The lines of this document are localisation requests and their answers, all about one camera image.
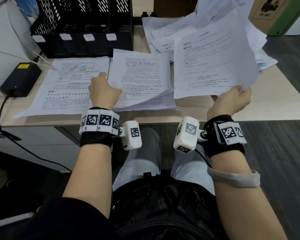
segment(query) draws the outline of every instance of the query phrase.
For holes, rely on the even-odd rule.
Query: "forearm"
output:
[[[63,197],[83,200],[109,218],[112,194],[111,152],[107,145],[84,145]]]
[[[212,168],[225,173],[250,173],[240,151],[211,158]],[[260,187],[235,188],[214,181],[220,218],[228,237],[234,239],[287,239],[278,218]]]

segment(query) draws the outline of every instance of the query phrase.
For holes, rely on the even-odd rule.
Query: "yellow sticker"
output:
[[[27,69],[30,65],[29,64],[20,64],[17,68],[18,69]]]

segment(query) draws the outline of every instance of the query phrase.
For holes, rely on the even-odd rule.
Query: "zipper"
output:
[[[127,233],[127,232],[133,232],[133,231],[139,231],[139,230],[142,230],[142,229],[145,229],[145,228],[148,228],[148,227],[156,227],[156,226],[171,226],[171,227],[178,227],[178,228],[182,228],[184,230],[187,230],[193,234],[196,234],[197,236],[205,239],[205,240],[210,240],[212,238],[208,237],[206,234],[203,234],[199,231],[197,231],[196,229],[190,227],[190,226],[187,226],[185,224],[182,224],[182,223],[178,223],[178,222],[172,222],[172,221],[156,221],[156,222],[152,222],[152,223],[145,223],[145,224],[142,224],[142,225],[139,225],[139,226],[133,226],[133,227],[130,227],[130,228],[126,228],[124,230],[118,230],[116,231],[115,233],[118,233],[118,234],[124,234],[124,233]]]

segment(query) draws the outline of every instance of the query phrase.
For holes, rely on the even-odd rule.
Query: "black wrist strap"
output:
[[[212,157],[222,152],[233,151],[233,150],[238,150],[243,154],[245,153],[244,146],[240,143],[233,144],[233,145],[226,144],[226,141],[224,140],[223,136],[221,136],[220,129],[218,128],[218,126],[216,126],[217,124],[221,124],[225,122],[233,122],[232,117],[228,114],[214,117],[209,121],[207,121],[203,127],[203,129],[207,132],[208,141],[199,144],[203,146],[205,153],[209,157]]]
[[[90,109],[104,109],[100,107],[92,107]],[[100,132],[100,131],[86,131],[82,133],[80,138],[80,146],[84,146],[86,144],[104,144],[111,147],[113,143],[112,135],[108,132]]]

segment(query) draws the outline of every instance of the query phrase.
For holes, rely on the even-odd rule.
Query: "black sleeve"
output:
[[[15,240],[111,238],[108,219],[92,205],[74,198],[50,200],[18,232]]]

